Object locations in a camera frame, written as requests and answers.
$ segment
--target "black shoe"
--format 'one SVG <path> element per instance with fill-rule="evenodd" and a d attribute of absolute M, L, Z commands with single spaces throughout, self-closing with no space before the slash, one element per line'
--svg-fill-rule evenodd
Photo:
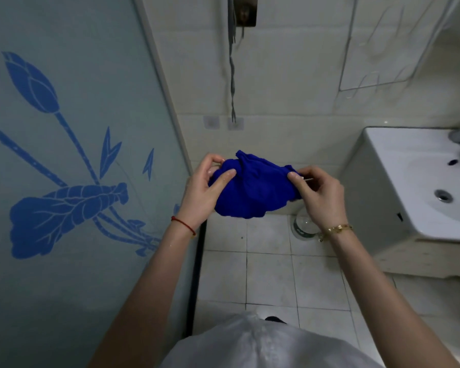
<path fill-rule="evenodd" d="M 275 321 L 276 323 L 283 323 L 283 324 L 286 324 L 285 322 L 283 322 L 280 318 L 278 318 L 277 316 L 268 316 L 267 318 L 265 318 L 264 320 L 267 320 L 267 321 Z"/>

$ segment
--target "drain hole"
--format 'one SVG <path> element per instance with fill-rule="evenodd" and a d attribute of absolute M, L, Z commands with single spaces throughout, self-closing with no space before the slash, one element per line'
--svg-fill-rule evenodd
<path fill-rule="evenodd" d="M 438 198 L 439 201 L 443 203 L 452 203 L 453 196 L 448 191 L 445 190 L 436 190 L 435 196 Z"/>

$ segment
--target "blue cloth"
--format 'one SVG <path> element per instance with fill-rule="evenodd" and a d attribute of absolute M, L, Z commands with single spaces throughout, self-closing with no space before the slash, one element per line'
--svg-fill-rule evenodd
<path fill-rule="evenodd" d="M 237 175 L 227 184 L 215 210 L 224 216 L 263 217 L 267 211 L 282 208 L 290 200 L 301 199 L 287 174 L 296 172 L 291 165 L 277 166 L 260 157 L 238 151 L 238 160 L 225 160 L 210 178 L 212 185 L 224 172 L 235 169 Z"/>

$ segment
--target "person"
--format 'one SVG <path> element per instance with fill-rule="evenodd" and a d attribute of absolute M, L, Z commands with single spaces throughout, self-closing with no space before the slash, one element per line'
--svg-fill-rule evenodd
<path fill-rule="evenodd" d="M 214 210 L 235 170 L 208 187 L 224 159 L 208 154 L 190 178 L 177 218 L 196 230 Z M 322 232 L 348 223 L 344 188 L 318 167 L 288 178 L 299 190 L 307 212 Z M 152 367 L 159 363 L 165 325 L 192 231 L 172 221 L 134 289 L 94 353 L 90 368 Z M 328 237 L 387 368 L 460 368 L 434 332 L 414 312 L 376 266 L 354 232 Z M 346 342 L 319 336 L 256 316 L 236 316 L 201 335 L 179 341 L 163 367 L 218 366 L 379 366 Z"/>

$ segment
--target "tiled floor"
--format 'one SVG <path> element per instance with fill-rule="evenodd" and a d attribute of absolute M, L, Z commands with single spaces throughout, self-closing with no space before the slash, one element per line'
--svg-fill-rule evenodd
<path fill-rule="evenodd" d="M 343 339 L 382 364 L 330 245 L 297 239 L 289 223 L 208 219 L 193 333 L 247 310 Z M 389 278 L 460 361 L 460 281 Z"/>

